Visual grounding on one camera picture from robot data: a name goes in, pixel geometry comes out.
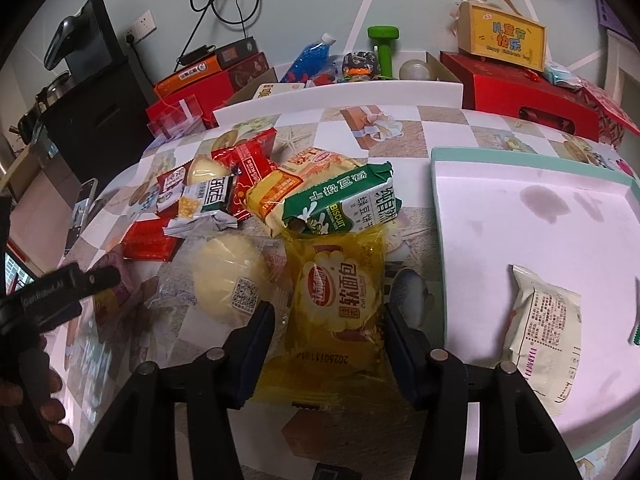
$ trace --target red gift box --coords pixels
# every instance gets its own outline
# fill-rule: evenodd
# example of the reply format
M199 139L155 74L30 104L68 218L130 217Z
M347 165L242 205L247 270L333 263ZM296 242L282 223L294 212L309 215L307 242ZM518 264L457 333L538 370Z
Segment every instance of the red gift box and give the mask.
M269 63L262 52L251 56L232 67L200 79L177 92L161 98L146 109L150 121L158 118L171 105L190 95L196 97L202 119L211 124L214 110L220 108L233 94L244 88L247 83L260 74L267 72Z
M526 119L599 142L597 112L536 72L454 52L441 52L440 60L464 85L463 108Z

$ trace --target hand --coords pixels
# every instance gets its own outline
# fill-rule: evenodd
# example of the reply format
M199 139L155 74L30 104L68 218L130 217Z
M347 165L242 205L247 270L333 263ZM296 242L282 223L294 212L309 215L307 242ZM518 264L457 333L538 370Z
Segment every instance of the hand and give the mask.
M44 350L47 345L46 339L40 338L40 349ZM52 394L58 393L62 389L62 379L53 370L49 370L49 390ZM20 386L7 383L0 380L0 406L20 406L24 394ZM40 414L50 422L49 429L51 434L58 439L65 449L71 447L74 443L74 434L71 428L65 424L59 424L60 420L65 418L65 407L57 399L49 399L40 407Z

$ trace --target steamed bun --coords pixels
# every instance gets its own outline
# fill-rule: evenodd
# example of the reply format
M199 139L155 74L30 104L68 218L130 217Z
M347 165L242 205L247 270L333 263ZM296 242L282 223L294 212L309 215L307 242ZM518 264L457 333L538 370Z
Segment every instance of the steamed bun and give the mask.
M221 322L246 324L270 290L262 253L241 234L224 234L196 254L193 286L200 308Z

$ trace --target white tray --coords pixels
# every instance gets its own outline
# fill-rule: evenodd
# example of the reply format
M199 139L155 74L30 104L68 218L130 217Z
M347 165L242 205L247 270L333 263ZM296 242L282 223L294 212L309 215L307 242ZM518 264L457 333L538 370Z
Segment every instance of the white tray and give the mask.
M499 360L516 296L511 264L582 296L582 354L562 415L575 458L640 417L640 188L623 173L530 153L434 148L433 193L446 298L446 348ZM478 451L471 406L468 463Z

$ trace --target blue liquid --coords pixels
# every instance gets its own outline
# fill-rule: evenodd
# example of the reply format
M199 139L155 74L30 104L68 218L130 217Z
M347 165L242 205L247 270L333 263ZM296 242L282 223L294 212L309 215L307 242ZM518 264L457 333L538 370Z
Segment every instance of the blue liquid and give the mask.
M304 83L322 70L329 59L331 45L319 41L307 45L280 80L281 83Z

